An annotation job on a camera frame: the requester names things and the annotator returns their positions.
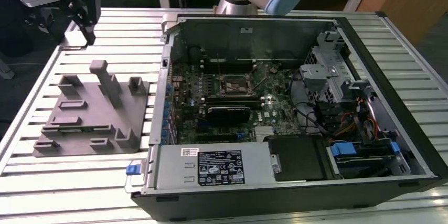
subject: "warning label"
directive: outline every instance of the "warning label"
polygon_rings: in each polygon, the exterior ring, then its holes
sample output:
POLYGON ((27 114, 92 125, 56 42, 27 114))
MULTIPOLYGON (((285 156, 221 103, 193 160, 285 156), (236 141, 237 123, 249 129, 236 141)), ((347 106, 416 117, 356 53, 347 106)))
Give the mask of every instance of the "warning label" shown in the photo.
POLYGON ((241 151, 199 152, 197 164, 201 186, 245 183, 241 151))

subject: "blue tab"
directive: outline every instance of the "blue tab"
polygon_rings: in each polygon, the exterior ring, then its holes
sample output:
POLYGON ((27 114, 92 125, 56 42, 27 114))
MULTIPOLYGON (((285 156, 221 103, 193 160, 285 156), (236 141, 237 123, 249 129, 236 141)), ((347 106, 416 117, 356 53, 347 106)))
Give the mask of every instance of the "blue tab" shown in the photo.
POLYGON ((128 165, 125 171, 127 175, 140 175, 140 165, 128 165))
POLYGON ((391 147, 392 147, 392 150, 393 150, 395 154, 400 153, 400 146, 399 146, 397 142, 391 142, 391 147))
POLYGON ((333 156, 337 156, 337 155, 341 154, 341 153, 339 152, 339 149, 337 149, 337 146, 336 146, 336 145, 332 145, 332 146, 329 147, 329 149, 331 149, 331 152, 332 152, 333 156))
POLYGON ((168 131, 167 130, 161 131, 161 137, 168 137, 168 131))
POLYGON ((329 148, 333 156, 356 154, 355 146, 352 143, 335 143, 329 148))

